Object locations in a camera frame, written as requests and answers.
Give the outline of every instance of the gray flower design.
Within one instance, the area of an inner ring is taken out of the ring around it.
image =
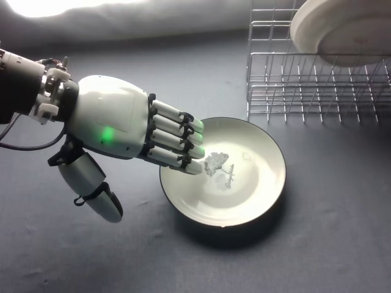
[[[228,172],[222,169],[222,166],[225,162],[227,162],[229,157],[230,156],[228,154],[224,153],[211,153],[211,155],[204,161],[206,174],[213,176],[217,170],[222,170],[228,174]]]

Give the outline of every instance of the green light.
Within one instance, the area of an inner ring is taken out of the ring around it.
[[[102,131],[102,142],[112,142],[114,139],[115,130],[112,127],[106,126]]]

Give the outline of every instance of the bright light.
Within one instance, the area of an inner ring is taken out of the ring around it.
[[[69,9],[94,7],[102,4],[133,3],[141,0],[7,0],[13,11],[26,17],[45,17],[61,14]]]

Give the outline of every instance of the background wall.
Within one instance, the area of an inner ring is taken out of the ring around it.
[[[246,32],[18,53],[33,60],[66,54],[77,81],[91,74],[124,79],[197,118],[246,117]],[[21,117],[4,142],[38,145],[61,128]],[[0,292],[184,292],[176,287],[184,272],[172,264],[187,260],[172,235],[174,209],[158,167],[92,153],[122,202],[124,218],[113,225],[88,206],[77,208],[76,195],[48,166],[61,145],[0,149]]]

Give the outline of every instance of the metal wire rack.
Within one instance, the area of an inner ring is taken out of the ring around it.
[[[372,55],[376,63],[363,67],[337,67],[338,58],[370,55],[300,54],[290,40],[290,24],[305,0],[252,1],[247,55],[247,120],[252,114],[283,116],[299,114],[305,122],[317,115],[323,122],[364,117],[379,121],[391,114],[389,57]]]

